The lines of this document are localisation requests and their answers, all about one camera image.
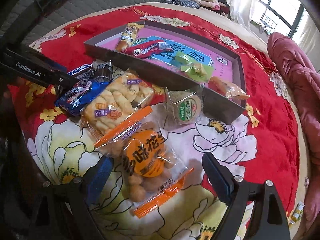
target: red bedsheet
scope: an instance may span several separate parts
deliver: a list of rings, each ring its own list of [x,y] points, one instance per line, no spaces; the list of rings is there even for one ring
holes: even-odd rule
[[[153,6],[135,6],[72,23],[58,34],[43,39],[45,42],[41,44],[41,52],[70,71],[94,60],[85,54],[84,41],[128,22],[139,21],[139,17],[144,15],[177,17],[190,23],[189,26],[182,28],[211,39],[240,55],[247,93],[251,95],[247,103],[253,107],[254,116],[259,120],[259,124],[257,127],[252,127],[249,123],[247,127],[247,135],[254,135],[257,140],[255,158],[237,164],[245,167],[244,177],[247,181],[262,183],[267,179],[272,180],[289,216],[294,209],[299,178],[297,123],[289,102],[277,95],[274,83],[270,81],[269,75],[277,72],[273,63],[250,44],[228,31],[182,11]],[[234,40],[239,48],[234,49],[222,42],[219,34]],[[48,120],[47,118],[54,123],[62,123],[67,119],[60,109],[54,108],[56,98],[52,87],[45,89],[28,83],[19,89],[14,87],[10,89],[16,115],[26,141],[35,140],[38,127],[44,120]],[[72,177],[73,173],[69,171],[68,176]],[[202,186],[210,188],[205,178]]]

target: window frame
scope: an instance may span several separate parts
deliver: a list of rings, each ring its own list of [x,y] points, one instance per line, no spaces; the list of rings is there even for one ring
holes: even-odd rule
[[[303,10],[304,10],[304,7],[303,7],[302,3],[300,2],[300,7],[299,7],[299,10],[297,12],[296,18],[294,19],[294,22],[291,25],[279,13],[277,13],[273,8],[270,7],[271,0],[268,0],[267,4],[264,3],[261,0],[259,0],[259,2],[266,7],[264,13],[261,16],[260,21],[262,21],[263,17],[265,16],[265,14],[267,12],[267,9],[269,9],[271,12],[273,12],[276,16],[278,16],[280,18],[280,20],[282,20],[290,28],[290,32],[288,34],[288,37],[292,38],[293,35],[297,32],[297,28],[299,27],[299,23],[300,23],[301,18],[302,18],[302,14],[303,14]]]

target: red snack package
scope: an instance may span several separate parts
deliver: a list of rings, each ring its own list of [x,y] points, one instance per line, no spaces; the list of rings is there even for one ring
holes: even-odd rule
[[[147,58],[166,51],[172,51],[170,44],[164,40],[156,40],[147,41],[136,46],[129,47],[123,52],[134,57]]]

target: blue snack package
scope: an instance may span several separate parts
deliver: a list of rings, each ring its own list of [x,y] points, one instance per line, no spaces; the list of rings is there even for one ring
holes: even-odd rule
[[[93,79],[82,79],[69,91],[64,93],[55,105],[63,108],[74,116],[80,116],[80,111],[93,101],[110,82],[97,82]]]

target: screw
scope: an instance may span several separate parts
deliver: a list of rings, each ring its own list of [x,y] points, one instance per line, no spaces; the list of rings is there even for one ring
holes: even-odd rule
[[[49,187],[50,186],[50,181],[46,181],[42,184],[43,187]]]
[[[75,178],[73,179],[73,182],[74,182],[74,183],[79,183],[79,182],[81,182],[81,180],[82,180],[81,177],[75,177]]]
[[[242,181],[243,181],[243,178],[242,178],[241,176],[239,176],[239,175],[236,175],[236,176],[235,176],[235,181],[236,181],[236,182],[242,182]]]
[[[267,180],[266,181],[266,184],[269,186],[269,187],[272,187],[273,186],[273,182],[271,180]]]

